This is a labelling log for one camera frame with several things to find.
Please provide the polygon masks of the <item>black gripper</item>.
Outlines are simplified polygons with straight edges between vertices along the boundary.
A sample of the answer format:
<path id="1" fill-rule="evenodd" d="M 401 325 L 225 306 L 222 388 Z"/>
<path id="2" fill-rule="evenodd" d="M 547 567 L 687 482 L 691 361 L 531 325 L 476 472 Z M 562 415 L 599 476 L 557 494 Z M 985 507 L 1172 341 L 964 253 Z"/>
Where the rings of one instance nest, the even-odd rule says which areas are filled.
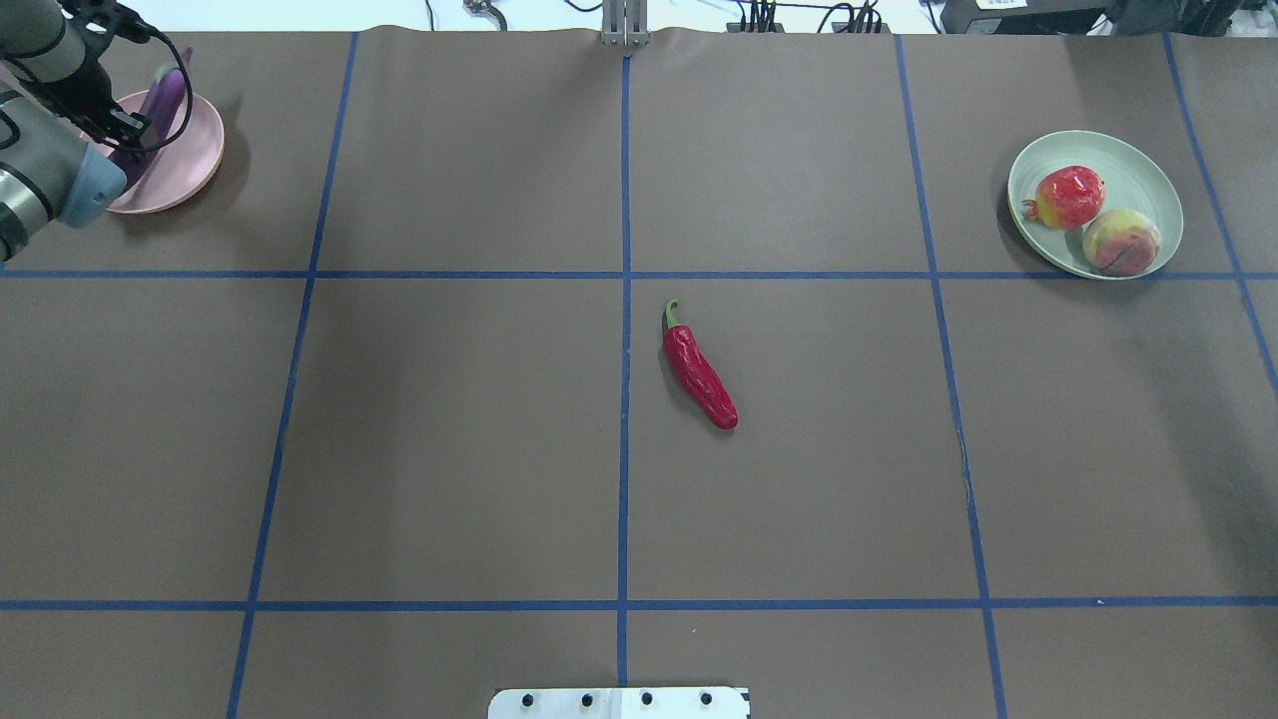
<path id="1" fill-rule="evenodd" d="M 119 1 L 6 1 L 5 64 L 20 86 L 93 140 L 141 146 L 150 120 L 114 100 L 101 64 L 111 42 L 146 43 L 158 31 Z"/>

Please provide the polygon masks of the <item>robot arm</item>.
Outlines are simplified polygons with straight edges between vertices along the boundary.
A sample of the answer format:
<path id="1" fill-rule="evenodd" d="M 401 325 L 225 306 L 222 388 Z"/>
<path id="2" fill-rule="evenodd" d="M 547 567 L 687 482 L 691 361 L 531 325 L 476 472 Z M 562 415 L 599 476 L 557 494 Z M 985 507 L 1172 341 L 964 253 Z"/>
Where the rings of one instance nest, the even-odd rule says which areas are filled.
<path id="1" fill-rule="evenodd" d="M 158 33 L 120 1 L 4 1 L 3 261 L 49 223 L 82 229 L 132 184 L 97 146 L 144 160 L 152 120 L 115 100 L 101 56 Z"/>

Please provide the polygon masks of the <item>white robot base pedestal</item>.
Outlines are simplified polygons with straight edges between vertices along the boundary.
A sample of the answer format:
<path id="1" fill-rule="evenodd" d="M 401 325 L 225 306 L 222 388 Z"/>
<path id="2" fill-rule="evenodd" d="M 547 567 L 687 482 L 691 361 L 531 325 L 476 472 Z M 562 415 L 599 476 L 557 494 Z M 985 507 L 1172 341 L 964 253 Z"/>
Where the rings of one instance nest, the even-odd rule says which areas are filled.
<path id="1" fill-rule="evenodd" d="M 750 718 L 749 691 L 728 686 L 501 690 L 488 718 Z"/>

